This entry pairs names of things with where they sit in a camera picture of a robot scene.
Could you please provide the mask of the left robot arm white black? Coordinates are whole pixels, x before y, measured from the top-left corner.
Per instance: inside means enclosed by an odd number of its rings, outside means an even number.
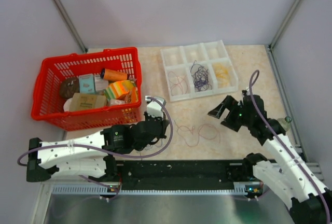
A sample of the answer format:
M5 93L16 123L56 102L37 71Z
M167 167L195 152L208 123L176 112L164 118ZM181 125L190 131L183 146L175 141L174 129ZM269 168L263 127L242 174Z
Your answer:
M115 179L118 169L114 154L125 157L166 138L169 120L165 115L154 117L145 113L144 117L136 124L118 124L57 143L43 142L38 137L30 139L26 180L32 183L74 175Z

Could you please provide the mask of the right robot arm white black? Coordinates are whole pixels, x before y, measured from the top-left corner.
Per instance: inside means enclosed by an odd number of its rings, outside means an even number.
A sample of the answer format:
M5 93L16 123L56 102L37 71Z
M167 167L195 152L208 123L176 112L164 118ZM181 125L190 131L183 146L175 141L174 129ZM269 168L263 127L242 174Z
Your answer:
M331 190L315 176L291 144L285 129L267 117L258 95L246 95L237 101L228 95L208 115L219 119L233 131L246 127L251 136L270 152L280 169L260 153L248 154L242 162L242 175L258 179L279 197L294 223L331 223Z

